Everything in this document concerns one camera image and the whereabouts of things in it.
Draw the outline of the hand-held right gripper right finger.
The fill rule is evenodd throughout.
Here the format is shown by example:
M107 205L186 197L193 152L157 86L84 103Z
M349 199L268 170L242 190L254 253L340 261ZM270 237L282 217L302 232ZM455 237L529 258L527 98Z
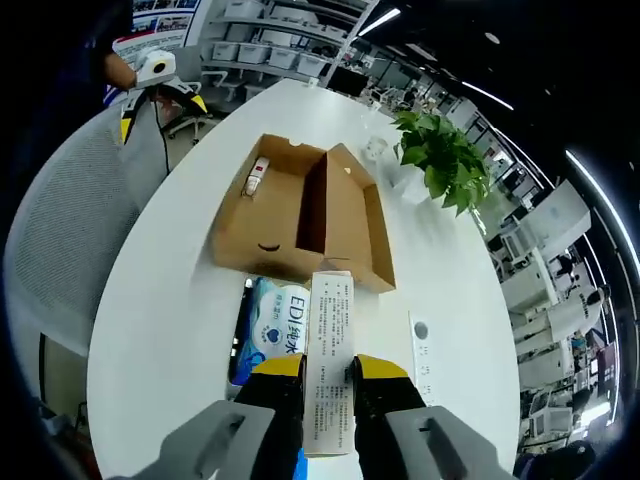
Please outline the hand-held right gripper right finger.
M442 406L428 406L407 372L359 354L352 363L355 448L365 479L504 479L496 447Z

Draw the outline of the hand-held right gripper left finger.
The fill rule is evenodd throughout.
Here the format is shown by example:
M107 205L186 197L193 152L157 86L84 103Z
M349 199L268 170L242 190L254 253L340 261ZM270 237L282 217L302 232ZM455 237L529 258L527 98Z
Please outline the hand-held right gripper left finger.
M234 400L219 400L161 445L160 479L291 479L302 446L306 357L259 364Z

